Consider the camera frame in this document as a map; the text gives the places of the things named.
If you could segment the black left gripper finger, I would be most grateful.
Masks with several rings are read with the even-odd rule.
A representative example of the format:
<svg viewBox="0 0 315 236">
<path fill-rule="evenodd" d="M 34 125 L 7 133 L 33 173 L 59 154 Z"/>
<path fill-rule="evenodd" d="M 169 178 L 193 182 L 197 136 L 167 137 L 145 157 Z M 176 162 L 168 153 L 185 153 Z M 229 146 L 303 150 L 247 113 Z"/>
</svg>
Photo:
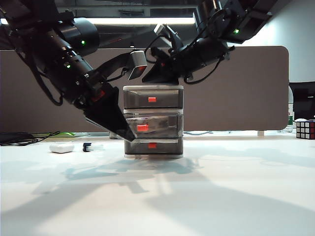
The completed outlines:
<svg viewBox="0 0 315 236">
<path fill-rule="evenodd" d="M 92 111 L 102 111 L 106 114 L 110 113 L 122 113 L 119 105 L 118 105 L 118 99 L 119 99 L 119 90 L 117 88 L 114 88 L 109 95 L 103 96 L 101 99 L 99 99 L 97 102 L 95 102 L 91 107 L 90 110 Z"/>
<path fill-rule="evenodd" d="M 88 122 L 103 127 L 129 142 L 135 139 L 135 135 L 122 113 L 106 114 L 102 111 L 86 110 L 84 116 Z"/>
</svg>

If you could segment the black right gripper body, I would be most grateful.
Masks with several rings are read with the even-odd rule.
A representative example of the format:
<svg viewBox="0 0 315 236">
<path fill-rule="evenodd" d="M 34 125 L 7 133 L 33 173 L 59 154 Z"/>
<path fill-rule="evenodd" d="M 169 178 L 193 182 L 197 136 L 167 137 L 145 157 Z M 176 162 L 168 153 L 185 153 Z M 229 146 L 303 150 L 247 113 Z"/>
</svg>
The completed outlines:
<svg viewBox="0 0 315 236">
<path fill-rule="evenodd" d="M 229 53 L 233 50 L 234 47 L 229 47 L 225 41 L 201 38 L 171 55 L 172 71 L 182 78 L 188 78 L 207 65 L 229 59 Z"/>
</svg>

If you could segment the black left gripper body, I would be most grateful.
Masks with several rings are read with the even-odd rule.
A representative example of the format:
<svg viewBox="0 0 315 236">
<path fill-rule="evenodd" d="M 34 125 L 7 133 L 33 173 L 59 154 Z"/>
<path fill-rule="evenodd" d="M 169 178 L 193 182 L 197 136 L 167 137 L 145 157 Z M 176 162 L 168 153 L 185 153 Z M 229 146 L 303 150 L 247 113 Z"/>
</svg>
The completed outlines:
<svg viewBox="0 0 315 236">
<path fill-rule="evenodd" d="M 107 78 L 98 70 L 71 70 L 71 104 L 77 109 L 86 111 L 113 89 Z"/>
</svg>

